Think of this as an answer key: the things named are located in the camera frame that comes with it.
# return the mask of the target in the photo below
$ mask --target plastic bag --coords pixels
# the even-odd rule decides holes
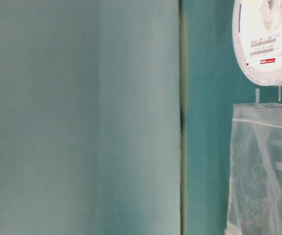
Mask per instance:
[[[282,235],[282,104],[234,106],[226,235]]]

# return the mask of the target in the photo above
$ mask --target clear plastic bag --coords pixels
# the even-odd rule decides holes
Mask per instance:
[[[282,235],[282,104],[234,106],[226,235]]]

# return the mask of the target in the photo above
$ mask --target white label sticker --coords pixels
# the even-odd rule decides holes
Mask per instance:
[[[282,62],[282,30],[252,38],[247,47],[247,66]]]
[[[275,163],[276,169],[282,171],[282,163]]]

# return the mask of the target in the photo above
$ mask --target wall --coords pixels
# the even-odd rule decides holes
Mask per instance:
[[[97,10],[0,0],[0,235],[94,232]]]
[[[182,0],[184,41],[184,234],[224,234],[234,103],[255,102],[232,43],[233,0]],[[261,87],[277,102],[277,87]]]
[[[177,235],[178,2],[100,8],[97,234]]]
[[[0,0],[0,235],[180,233],[178,3]]]

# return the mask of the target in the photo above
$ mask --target red label stripe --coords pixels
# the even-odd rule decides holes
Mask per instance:
[[[266,60],[261,60],[260,61],[260,64],[262,65],[262,64],[269,64],[269,63],[274,63],[276,61],[276,59],[275,58],[273,58],[273,59],[266,59]]]

